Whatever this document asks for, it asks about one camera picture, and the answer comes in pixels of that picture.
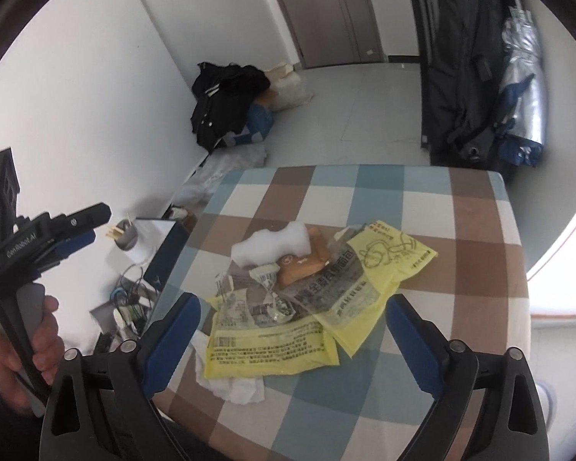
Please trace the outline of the yellow printed wrapper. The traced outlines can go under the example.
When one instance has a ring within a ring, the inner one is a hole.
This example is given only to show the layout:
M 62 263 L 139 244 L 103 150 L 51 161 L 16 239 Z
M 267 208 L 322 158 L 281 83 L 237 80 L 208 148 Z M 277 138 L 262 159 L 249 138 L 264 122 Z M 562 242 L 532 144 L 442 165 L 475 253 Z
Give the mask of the yellow printed wrapper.
M 300 310 L 273 317 L 278 303 L 247 302 L 244 289 L 218 295 L 205 354 L 207 379 L 292 376 L 340 363 L 334 338 Z

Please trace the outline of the yellow plastic bag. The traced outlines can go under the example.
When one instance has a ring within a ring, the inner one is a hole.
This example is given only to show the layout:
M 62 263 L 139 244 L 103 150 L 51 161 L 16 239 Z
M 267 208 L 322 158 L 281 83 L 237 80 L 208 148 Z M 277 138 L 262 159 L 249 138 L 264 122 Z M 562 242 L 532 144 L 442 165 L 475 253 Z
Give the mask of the yellow plastic bag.
M 340 348 L 354 357 L 402 282 L 418 275 L 438 253 L 383 221 L 348 228 L 338 256 L 312 289 L 316 317 Z

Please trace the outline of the grey pen holder cup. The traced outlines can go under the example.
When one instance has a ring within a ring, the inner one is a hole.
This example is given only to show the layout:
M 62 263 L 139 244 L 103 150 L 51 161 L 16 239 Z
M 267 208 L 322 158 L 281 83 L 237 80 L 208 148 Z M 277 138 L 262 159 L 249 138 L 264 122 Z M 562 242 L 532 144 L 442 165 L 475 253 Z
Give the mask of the grey pen holder cup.
M 138 232 L 132 221 L 123 219 L 116 225 L 110 225 L 106 235 L 121 251 L 130 251 L 138 242 Z

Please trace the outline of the dark blue notebook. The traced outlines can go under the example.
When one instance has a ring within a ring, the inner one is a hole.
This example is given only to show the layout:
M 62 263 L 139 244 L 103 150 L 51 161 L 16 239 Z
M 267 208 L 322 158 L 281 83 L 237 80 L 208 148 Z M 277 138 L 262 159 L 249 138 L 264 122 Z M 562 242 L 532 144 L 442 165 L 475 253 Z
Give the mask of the dark blue notebook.
M 149 250 L 143 260 L 143 280 L 162 292 L 190 236 L 183 221 L 135 220 L 139 244 Z

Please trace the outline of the checkered tablecloth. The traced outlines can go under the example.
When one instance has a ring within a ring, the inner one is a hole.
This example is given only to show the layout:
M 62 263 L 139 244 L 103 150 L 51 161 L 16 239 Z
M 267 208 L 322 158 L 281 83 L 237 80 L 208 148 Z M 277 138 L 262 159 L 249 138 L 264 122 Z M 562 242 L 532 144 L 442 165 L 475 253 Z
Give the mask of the checkered tablecloth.
M 434 259 L 399 290 L 449 339 L 477 352 L 528 348 L 531 322 L 519 233 L 503 179 L 445 167 L 281 167 L 228 174 L 197 222 L 162 295 L 202 300 L 231 267 L 232 246 L 292 221 L 325 238 L 363 230 L 356 254 L 384 267 L 415 244 Z M 432 400 L 384 323 L 336 366 L 268 377 L 258 404 L 197 383 L 185 355 L 157 407 L 234 460 L 395 460 Z

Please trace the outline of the clear plastic bag on floor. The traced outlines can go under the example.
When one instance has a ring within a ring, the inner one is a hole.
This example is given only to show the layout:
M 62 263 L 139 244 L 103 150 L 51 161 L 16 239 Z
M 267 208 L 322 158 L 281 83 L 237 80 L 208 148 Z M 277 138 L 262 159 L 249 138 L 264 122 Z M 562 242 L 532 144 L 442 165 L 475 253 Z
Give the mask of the clear plastic bag on floor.
M 175 192 L 171 205 L 200 214 L 228 173 L 264 167 L 266 158 L 262 143 L 217 149 Z

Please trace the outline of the white foam piece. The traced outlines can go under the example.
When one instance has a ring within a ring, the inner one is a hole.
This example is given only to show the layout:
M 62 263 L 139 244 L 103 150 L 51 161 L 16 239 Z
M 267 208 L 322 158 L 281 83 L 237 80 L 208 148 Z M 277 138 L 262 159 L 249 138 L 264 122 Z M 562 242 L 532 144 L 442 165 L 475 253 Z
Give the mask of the white foam piece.
M 274 263 L 286 255 L 303 257 L 311 254 L 309 233 L 305 224 L 290 222 L 282 230 L 263 229 L 233 245 L 232 260 L 244 269 Z

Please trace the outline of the black clothes pile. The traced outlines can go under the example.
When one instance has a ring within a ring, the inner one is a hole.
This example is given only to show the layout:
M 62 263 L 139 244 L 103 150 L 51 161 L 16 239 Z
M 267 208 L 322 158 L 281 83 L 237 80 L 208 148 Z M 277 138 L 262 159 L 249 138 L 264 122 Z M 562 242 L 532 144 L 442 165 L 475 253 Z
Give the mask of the black clothes pile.
M 212 153 L 229 132 L 243 130 L 250 106 L 271 83 L 262 70 L 251 65 L 218 66 L 203 61 L 199 70 L 192 86 L 196 106 L 190 121 L 197 145 Z

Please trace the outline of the blue box on floor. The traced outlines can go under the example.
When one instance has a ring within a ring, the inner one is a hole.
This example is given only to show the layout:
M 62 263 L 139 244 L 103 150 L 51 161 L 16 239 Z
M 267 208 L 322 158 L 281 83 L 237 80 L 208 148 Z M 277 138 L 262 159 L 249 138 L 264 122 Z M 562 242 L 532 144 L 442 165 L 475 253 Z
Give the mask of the blue box on floor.
M 227 147 L 261 143 L 267 138 L 274 123 L 275 118 L 268 107 L 253 103 L 247 112 L 247 120 L 242 131 L 227 133 L 222 142 Z

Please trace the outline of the orange snack packet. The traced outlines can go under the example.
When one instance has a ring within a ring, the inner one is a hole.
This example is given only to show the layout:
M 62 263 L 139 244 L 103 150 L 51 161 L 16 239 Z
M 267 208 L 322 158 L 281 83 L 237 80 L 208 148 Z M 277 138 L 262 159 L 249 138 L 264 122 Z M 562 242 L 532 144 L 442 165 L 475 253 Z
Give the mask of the orange snack packet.
M 311 253 L 297 257 L 285 255 L 278 260 L 280 267 L 278 273 L 279 288 L 285 288 L 297 281 L 304 280 L 320 272 L 331 259 L 328 241 L 318 227 L 308 226 Z

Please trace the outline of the beige paper bag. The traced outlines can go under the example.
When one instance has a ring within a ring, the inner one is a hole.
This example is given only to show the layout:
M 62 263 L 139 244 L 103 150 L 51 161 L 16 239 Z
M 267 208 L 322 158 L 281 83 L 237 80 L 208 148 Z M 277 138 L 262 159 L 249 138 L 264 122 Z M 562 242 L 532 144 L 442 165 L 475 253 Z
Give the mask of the beige paper bag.
M 279 63 L 266 70 L 265 76 L 270 81 L 270 89 L 275 93 L 270 101 L 270 110 L 274 113 L 309 104 L 314 97 L 304 78 L 291 63 Z

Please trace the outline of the silver blue folded umbrella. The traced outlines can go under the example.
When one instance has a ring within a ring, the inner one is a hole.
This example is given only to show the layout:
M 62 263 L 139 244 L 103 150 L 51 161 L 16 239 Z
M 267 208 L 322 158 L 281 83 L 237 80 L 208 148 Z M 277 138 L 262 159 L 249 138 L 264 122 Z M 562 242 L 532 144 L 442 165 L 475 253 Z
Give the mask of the silver blue folded umbrella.
M 495 119 L 498 155 L 515 167 L 537 167 L 545 144 L 547 88 L 532 14 L 512 7 L 502 39 L 506 62 Z

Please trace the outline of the black hanging backpack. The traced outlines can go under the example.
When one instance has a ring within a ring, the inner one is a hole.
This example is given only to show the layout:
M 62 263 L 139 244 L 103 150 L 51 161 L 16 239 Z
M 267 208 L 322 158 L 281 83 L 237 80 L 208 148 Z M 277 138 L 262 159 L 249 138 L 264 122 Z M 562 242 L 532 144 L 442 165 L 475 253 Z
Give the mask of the black hanging backpack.
M 514 0 L 438 0 L 427 70 L 431 164 L 489 167 L 506 52 L 503 28 Z

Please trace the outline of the grey entrance door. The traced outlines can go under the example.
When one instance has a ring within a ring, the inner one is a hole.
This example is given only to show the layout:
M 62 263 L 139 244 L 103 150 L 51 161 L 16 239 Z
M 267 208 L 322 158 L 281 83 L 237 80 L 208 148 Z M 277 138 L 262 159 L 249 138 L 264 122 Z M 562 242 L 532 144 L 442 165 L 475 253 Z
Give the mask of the grey entrance door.
M 306 69 L 383 63 L 370 0 L 278 0 Z

